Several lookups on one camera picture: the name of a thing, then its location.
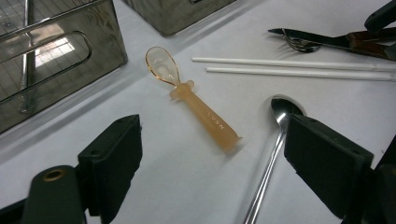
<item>plastic straw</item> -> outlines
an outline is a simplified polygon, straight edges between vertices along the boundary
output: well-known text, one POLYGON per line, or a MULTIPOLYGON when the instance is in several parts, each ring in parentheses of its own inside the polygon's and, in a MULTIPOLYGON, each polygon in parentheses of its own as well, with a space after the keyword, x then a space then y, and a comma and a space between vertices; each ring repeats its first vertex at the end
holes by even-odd
POLYGON ((317 63, 317 62, 250 60, 250 59, 221 59, 221 58, 192 58, 192 60, 194 62, 203 62, 203 63, 241 63, 241 64, 257 64, 257 65, 270 65, 270 66, 337 69, 337 70, 356 70, 356 71, 372 71, 372 72, 396 72, 396 65, 394 65, 394 64, 377 64, 377 63, 317 63))
POLYGON ((355 80, 373 80, 373 81, 396 81, 396 74, 370 74, 370 73, 351 73, 351 72, 334 72, 334 71, 298 71, 298 70, 275 70, 275 69, 250 69, 250 68, 217 68, 207 67, 207 72, 214 73, 236 73, 236 74, 253 74, 266 76, 284 76, 284 77, 321 77, 321 78, 338 78, 338 79, 355 79, 355 80))

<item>white countertop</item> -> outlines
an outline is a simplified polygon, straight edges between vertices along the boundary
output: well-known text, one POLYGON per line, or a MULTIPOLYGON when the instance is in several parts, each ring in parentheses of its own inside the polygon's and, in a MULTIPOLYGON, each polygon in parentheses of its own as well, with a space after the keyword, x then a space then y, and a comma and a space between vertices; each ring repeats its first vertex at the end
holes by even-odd
MULTIPOLYGON (((0 135, 0 207, 25 198, 31 179, 42 170, 77 165, 78 153, 114 120, 139 114, 143 159, 113 223, 241 223, 278 135, 269 101, 279 93, 373 152, 374 167, 396 134, 395 82, 208 74, 205 68, 213 64, 191 58, 395 64, 340 49, 302 54, 266 32, 277 27, 329 36, 362 31, 366 18, 387 2, 239 0, 175 36, 162 37, 115 0, 129 62, 0 135), (153 46, 173 54, 181 80, 192 79, 194 92, 243 137, 235 153, 224 153, 190 110, 170 99, 172 88, 148 71, 144 56, 153 46)), ((341 220, 282 152, 258 223, 341 220)))

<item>spoon handle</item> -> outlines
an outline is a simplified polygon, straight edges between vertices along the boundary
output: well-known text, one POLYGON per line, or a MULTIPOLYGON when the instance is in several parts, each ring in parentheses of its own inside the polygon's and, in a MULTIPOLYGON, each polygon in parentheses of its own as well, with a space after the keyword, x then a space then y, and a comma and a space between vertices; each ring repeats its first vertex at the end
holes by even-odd
POLYGON ((276 143, 271 152, 270 159, 267 162, 267 165, 265 166, 264 173, 262 174, 262 179, 260 180, 260 184, 256 189, 256 194, 254 195, 254 198, 250 203, 250 207, 247 210, 247 215, 245 216, 244 224, 253 224, 256 223, 257 221, 260 207, 262 205, 262 199, 265 195, 265 192, 267 191, 268 183, 270 181, 271 174, 274 170, 276 156, 279 150, 282 148, 285 139, 286 139, 286 132, 281 132, 276 139, 276 143))
POLYGON ((239 140, 236 132, 192 91, 192 81, 181 83, 171 92, 173 99, 183 100, 206 130, 224 150, 232 149, 239 140))

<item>metal container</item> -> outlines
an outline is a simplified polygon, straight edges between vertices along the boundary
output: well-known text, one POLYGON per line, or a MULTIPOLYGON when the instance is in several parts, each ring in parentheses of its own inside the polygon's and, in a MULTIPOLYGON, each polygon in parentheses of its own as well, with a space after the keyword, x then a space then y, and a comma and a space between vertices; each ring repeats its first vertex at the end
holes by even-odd
POLYGON ((161 35, 180 30, 225 7, 235 0, 124 0, 161 35))
POLYGON ((127 62, 111 0, 0 1, 0 133, 127 62))

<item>metal spoon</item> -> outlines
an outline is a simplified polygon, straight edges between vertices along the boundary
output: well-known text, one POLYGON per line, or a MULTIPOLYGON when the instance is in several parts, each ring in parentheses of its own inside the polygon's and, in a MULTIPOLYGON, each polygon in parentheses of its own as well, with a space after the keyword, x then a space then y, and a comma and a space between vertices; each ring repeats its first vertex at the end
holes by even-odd
POLYGON ((291 114, 298 114, 306 116, 305 110, 296 101, 285 95, 275 95, 271 100, 271 108, 276 122, 279 124, 280 133, 276 139, 273 151, 271 152, 270 160, 268 161, 260 185, 256 190, 256 194, 251 201, 250 207, 247 211, 244 224, 256 223, 260 206, 262 205, 262 198, 268 188, 268 183, 276 162, 276 156, 279 150, 285 143, 286 133, 288 131, 289 119, 291 114))

